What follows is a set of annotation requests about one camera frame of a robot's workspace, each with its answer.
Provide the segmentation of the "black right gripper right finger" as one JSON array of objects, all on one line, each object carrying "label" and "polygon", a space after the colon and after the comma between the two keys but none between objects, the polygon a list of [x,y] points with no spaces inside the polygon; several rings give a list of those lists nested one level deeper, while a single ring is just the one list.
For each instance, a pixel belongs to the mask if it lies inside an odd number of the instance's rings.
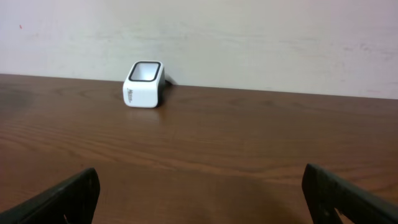
[{"label": "black right gripper right finger", "polygon": [[314,223],[397,223],[397,206],[318,165],[306,165],[302,191]]}]

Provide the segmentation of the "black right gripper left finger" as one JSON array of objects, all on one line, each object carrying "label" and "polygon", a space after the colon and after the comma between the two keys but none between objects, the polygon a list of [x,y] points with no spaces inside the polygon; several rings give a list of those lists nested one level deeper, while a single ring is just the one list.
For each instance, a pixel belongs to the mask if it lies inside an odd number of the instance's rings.
[{"label": "black right gripper left finger", "polygon": [[91,223],[100,181],[89,168],[1,213],[1,223]]}]

